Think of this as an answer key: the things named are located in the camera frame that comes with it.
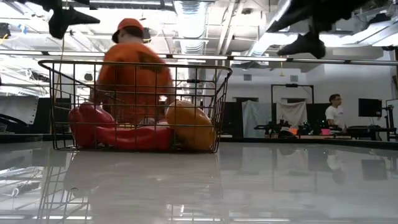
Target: computer monitor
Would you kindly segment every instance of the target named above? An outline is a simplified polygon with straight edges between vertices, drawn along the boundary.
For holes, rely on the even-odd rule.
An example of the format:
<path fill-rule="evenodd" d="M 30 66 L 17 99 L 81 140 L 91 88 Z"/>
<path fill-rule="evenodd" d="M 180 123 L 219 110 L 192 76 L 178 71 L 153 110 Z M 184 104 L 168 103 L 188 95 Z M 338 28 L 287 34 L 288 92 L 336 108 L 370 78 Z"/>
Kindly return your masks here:
<path fill-rule="evenodd" d="M 381 117 L 382 100 L 358 99 L 358 116 Z"/>

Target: desk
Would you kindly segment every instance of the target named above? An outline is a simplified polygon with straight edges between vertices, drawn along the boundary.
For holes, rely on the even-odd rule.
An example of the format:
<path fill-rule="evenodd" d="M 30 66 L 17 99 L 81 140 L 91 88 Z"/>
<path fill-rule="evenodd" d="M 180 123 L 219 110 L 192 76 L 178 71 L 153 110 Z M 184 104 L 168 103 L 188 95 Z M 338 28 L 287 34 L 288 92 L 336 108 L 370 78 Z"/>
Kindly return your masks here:
<path fill-rule="evenodd" d="M 351 135 L 353 138 L 367 137 L 371 138 L 372 141 L 376 141 L 376 133 L 391 133 L 396 132 L 396 128 L 379 128 L 375 126 L 358 126 L 358 127 L 350 127 L 347 128 L 347 133 Z"/>
<path fill-rule="evenodd" d="M 301 135 L 299 139 L 352 139 L 351 136 L 335 136 L 335 135 Z"/>

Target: fluorescent light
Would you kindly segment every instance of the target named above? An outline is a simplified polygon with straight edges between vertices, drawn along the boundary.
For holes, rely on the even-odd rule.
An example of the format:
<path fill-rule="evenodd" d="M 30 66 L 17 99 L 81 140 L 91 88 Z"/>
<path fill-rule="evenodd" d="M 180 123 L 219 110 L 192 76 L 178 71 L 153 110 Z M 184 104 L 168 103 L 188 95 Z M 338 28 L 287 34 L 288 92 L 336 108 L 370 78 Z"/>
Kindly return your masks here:
<path fill-rule="evenodd" d="M 49 52 L 49 55 L 61 56 L 62 52 Z M 104 52 L 64 52 L 64 56 L 86 56 L 86 57 L 104 57 Z"/>
<path fill-rule="evenodd" d="M 180 222 L 189 222 L 189 221 L 195 221 L 195 222 L 220 222 L 220 218 L 197 218 L 197 217 L 174 217 L 173 219 L 169 218 L 169 221 L 180 221 Z"/>
<path fill-rule="evenodd" d="M 173 55 L 173 58 L 226 60 L 228 57 L 227 56 L 222 56 L 222 55 Z"/>
<path fill-rule="evenodd" d="M 389 37 L 386 37 L 379 42 L 373 44 L 373 47 L 387 47 L 387 46 L 396 46 L 398 45 L 398 34 L 392 34 Z"/>
<path fill-rule="evenodd" d="M 144 5 L 155 5 L 155 6 L 159 6 L 160 2 L 145 2 L 143 3 L 142 1 L 93 1 L 91 0 L 90 3 L 111 3 L 111 4 L 144 4 Z M 171 6 L 170 3 L 165 3 L 165 6 Z"/>
<path fill-rule="evenodd" d="M 234 57 L 234 60 L 240 61 L 257 61 L 257 62 L 286 62 L 286 58 L 278 57 Z"/>
<path fill-rule="evenodd" d="M 392 21 L 384 21 L 370 24 L 369 27 L 361 32 L 358 32 L 351 36 L 351 42 L 355 44 L 374 44 L 373 40 L 379 40 L 381 38 L 381 32 L 387 27 L 391 27 Z"/>
<path fill-rule="evenodd" d="M 0 219 L 8 219 L 8 220 L 25 219 L 25 216 L 23 216 L 23 215 L 0 215 Z"/>
<path fill-rule="evenodd" d="M 206 40 L 206 39 L 184 39 L 184 38 L 173 38 L 173 41 L 174 42 L 176 42 L 176 41 L 181 41 L 181 42 L 205 42 L 205 43 L 208 43 L 209 42 L 209 40 Z"/>
<path fill-rule="evenodd" d="M 234 218 L 234 222 L 290 222 L 288 218 Z"/>
<path fill-rule="evenodd" d="M 185 63 L 185 62 L 195 62 L 195 63 L 206 63 L 206 60 L 196 60 L 196 59 L 180 59 L 178 63 Z"/>
<path fill-rule="evenodd" d="M 43 55 L 39 51 L 34 50 L 0 50 L 0 54 L 8 55 Z"/>
<path fill-rule="evenodd" d="M 50 215 L 50 216 L 42 216 L 41 219 L 51 219 L 51 220 L 92 220 L 93 217 L 91 216 L 61 216 L 61 215 Z"/>

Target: man in white shirt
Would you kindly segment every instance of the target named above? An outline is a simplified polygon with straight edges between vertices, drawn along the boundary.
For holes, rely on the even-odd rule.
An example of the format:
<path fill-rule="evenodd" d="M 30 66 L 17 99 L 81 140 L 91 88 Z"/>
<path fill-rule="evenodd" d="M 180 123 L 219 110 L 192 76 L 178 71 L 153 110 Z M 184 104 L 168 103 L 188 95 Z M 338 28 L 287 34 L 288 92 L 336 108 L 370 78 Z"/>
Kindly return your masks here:
<path fill-rule="evenodd" d="M 331 105 L 326 109 L 325 115 L 329 125 L 337 125 L 341 129 L 345 129 L 345 122 L 343 120 L 343 109 L 341 107 L 340 94 L 333 94 L 329 97 Z"/>
<path fill-rule="evenodd" d="M 328 159 L 326 160 L 329 168 L 333 171 L 333 181 L 337 184 L 343 184 L 346 180 L 346 173 L 343 161 L 334 149 L 328 152 Z"/>

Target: bell pepper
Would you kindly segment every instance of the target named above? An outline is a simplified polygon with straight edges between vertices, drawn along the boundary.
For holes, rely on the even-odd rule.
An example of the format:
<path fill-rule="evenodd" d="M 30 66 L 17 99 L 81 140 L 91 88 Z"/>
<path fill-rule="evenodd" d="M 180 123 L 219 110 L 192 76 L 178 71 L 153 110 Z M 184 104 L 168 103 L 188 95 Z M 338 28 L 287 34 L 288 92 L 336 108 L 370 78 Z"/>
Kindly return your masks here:
<path fill-rule="evenodd" d="M 114 128 L 115 120 L 105 110 L 90 102 L 82 103 L 69 112 L 69 125 L 78 146 L 90 148 L 96 146 L 95 127 Z"/>
<path fill-rule="evenodd" d="M 167 151 L 173 143 L 173 130 L 165 126 L 144 126 L 135 129 L 96 127 L 100 143 L 122 150 Z"/>

